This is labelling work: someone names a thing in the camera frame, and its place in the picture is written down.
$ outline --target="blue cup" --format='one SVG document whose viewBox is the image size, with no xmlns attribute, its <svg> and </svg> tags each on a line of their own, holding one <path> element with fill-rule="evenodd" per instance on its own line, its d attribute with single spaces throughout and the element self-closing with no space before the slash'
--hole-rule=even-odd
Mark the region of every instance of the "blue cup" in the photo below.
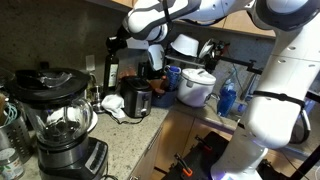
<svg viewBox="0 0 320 180">
<path fill-rule="evenodd" d="M 229 111 L 237 98 L 237 92 L 226 88 L 220 91 L 220 100 L 217 105 L 218 116 L 227 117 Z"/>
<path fill-rule="evenodd" d="M 169 66 L 165 67 L 165 72 L 168 79 L 168 88 L 167 91 L 174 91 L 179 84 L 181 69 L 177 66 Z"/>
</svg>

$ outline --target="blender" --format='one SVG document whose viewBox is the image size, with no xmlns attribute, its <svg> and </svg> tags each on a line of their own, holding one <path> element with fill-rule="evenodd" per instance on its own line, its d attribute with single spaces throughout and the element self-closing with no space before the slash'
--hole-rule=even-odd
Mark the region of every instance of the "blender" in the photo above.
<svg viewBox="0 0 320 180">
<path fill-rule="evenodd" d="M 108 145 L 88 136 L 93 116 L 83 98 L 90 76 L 73 69 L 19 70 L 6 84 L 37 136 L 43 180 L 100 179 Z"/>
</svg>

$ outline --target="spice jar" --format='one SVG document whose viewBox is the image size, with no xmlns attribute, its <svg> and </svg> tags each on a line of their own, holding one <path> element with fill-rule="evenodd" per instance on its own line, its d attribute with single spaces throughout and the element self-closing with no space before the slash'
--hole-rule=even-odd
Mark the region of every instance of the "spice jar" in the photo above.
<svg viewBox="0 0 320 180">
<path fill-rule="evenodd" d="M 14 148 L 0 151 L 0 174 L 5 180 L 16 180 L 23 176 L 24 169 Z"/>
</svg>

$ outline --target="bowl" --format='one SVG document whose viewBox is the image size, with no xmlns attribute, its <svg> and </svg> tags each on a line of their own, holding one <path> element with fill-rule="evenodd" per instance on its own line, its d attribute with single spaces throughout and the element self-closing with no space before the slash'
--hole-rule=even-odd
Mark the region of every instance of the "bowl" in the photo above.
<svg viewBox="0 0 320 180">
<path fill-rule="evenodd" d="M 180 34 L 177 39 L 171 43 L 171 47 L 179 53 L 187 56 L 197 57 L 199 41 Z"/>
</svg>

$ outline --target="white rice cooker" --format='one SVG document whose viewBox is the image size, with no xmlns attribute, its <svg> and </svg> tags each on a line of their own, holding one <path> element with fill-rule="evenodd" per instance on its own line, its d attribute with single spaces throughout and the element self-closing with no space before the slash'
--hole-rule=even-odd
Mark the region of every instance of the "white rice cooker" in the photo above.
<svg viewBox="0 0 320 180">
<path fill-rule="evenodd" d="M 216 78 L 204 69 L 183 69 L 177 98 L 191 107 L 204 107 Z"/>
</svg>

